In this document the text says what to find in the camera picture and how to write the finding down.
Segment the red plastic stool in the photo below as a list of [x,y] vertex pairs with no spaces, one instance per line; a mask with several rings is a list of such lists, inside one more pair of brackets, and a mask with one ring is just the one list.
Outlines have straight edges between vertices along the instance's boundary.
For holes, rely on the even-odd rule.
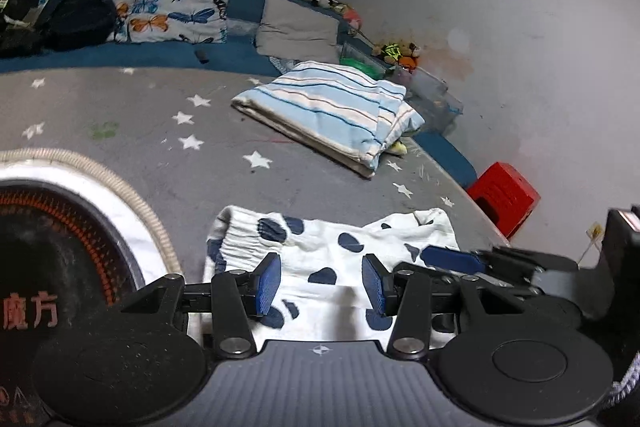
[[501,161],[492,164],[466,193],[507,239],[521,228],[540,201],[533,185],[512,165]]

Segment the butterfly print pillow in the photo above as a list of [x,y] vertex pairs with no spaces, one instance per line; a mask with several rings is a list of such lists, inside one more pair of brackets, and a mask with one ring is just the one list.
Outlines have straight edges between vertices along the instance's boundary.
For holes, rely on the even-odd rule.
[[142,43],[227,41],[229,0],[113,0],[117,20],[111,39]]

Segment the orange yellow toy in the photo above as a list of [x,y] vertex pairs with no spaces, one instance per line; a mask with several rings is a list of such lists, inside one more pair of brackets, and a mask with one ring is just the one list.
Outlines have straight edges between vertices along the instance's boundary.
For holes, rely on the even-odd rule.
[[419,65],[422,49],[413,42],[400,40],[377,44],[371,55],[390,66],[400,66],[413,72]]

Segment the black bag on sofa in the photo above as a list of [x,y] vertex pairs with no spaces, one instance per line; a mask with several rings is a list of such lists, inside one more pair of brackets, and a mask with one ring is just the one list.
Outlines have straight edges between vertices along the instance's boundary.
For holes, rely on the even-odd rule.
[[40,0],[1,0],[1,58],[31,56],[39,52],[41,37],[26,18]]

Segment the grey pillow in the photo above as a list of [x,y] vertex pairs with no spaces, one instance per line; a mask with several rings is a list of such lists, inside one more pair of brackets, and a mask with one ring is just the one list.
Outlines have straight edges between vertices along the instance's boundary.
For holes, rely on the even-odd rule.
[[338,63],[336,18],[288,0],[265,0],[257,53],[292,61]]

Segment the folded blue striped cloth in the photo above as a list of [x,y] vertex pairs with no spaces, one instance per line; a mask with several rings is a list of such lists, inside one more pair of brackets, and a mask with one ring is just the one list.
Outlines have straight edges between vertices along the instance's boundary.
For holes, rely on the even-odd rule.
[[350,66],[306,61],[231,106],[370,179],[381,156],[425,124],[406,93]]

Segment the white navy polka-dot garment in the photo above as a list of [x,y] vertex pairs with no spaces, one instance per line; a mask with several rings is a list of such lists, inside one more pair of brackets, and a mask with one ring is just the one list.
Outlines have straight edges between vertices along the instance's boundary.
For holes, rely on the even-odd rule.
[[387,343],[394,321],[373,311],[362,285],[361,259],[378,257],[387,270],[415,265],[430,246],[457,249],[445,210],[392,213],[364,227],[304,220],[278,212],[228,206],[207,241],[203,279],[253,271],[270,253],[281,259],[281,282],[268,313],[250,321],[255,343],[268,340]]

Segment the round induction cooker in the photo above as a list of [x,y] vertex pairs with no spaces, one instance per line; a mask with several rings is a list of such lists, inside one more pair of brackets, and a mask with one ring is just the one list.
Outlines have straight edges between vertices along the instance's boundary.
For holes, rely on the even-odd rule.
[[160,218],[112,170],[58,148],[2,152],[2,425],[47,425],[32,385],[41,343],[180,270]]

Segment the dark navy backpack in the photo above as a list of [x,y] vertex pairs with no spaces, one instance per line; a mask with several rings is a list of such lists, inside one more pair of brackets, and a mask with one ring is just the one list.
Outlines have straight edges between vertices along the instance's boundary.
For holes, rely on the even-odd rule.
[[49,0],[35,22],[37,44],[53,52],[99,46],[116,20],[113,0]]

